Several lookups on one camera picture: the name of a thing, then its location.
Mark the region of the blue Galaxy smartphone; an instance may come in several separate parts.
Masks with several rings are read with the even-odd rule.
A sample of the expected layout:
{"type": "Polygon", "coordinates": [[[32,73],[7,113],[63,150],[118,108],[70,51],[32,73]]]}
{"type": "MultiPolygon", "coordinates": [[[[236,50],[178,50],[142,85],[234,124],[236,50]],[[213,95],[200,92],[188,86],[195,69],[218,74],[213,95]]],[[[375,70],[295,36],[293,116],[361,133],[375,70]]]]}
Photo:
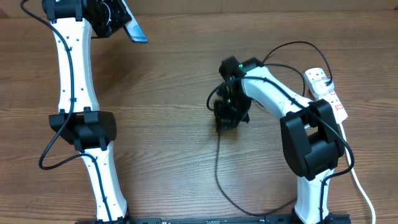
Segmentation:
{"type": "Polygon", "coordinates": [[[126,8],[127,13],[131,17],[131,20],[124,25],[124,29],[125,29],[127,35],[129,36],[130,40],[133,43],[139,43],[139,44],[148,43],[148,39],[147,39],[146,35],[144,34],[143,30],[141,29],[141,27],[139,26],[135,17],[133,16],[126,1],[122,0],[122,3],[124,4],[124,6],[126,8]]]}

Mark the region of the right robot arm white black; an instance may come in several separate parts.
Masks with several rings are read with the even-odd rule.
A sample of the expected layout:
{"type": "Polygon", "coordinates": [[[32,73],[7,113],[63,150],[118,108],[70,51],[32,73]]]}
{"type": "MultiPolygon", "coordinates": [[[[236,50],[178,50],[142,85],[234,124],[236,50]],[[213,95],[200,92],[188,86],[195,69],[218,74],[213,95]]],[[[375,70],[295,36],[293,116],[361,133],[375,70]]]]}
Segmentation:
{"type": "Polygon", "coordinates": [[[290,90],[258,59],[243,63],[235,57],[222,61],[219,73],[224,79],[214,93],[216,129],[222,133],[249,122],[248,111],[256,100],[280,122],[285,160],[297,176],[294,223],[332,223],[327,208],[328,184],[344,154],[331,105],[312,101],[290,90]]]}

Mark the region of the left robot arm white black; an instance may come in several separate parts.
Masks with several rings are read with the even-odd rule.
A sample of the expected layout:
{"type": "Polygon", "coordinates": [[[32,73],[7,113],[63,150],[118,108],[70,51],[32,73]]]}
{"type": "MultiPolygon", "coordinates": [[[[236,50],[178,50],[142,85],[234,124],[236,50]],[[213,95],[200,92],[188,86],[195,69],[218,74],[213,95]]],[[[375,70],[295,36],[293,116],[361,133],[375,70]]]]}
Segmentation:
{"type": "Polygon", "coordinates": [[[114,164],[116,118],[102,111],[93,86],[91,40],[105,39],[124,29],[133,42],[146,43],[139,24],[124,0],[45,0],[42,1],[47,25],[57,42],[60,70],[60,99],[57,114],[49,117],[55,136],[44,154],[58,138],[71,144],[77,154],[50,170],[80,158],[85,163],[96,200],[95,223],[131,223],[114,164]]]}

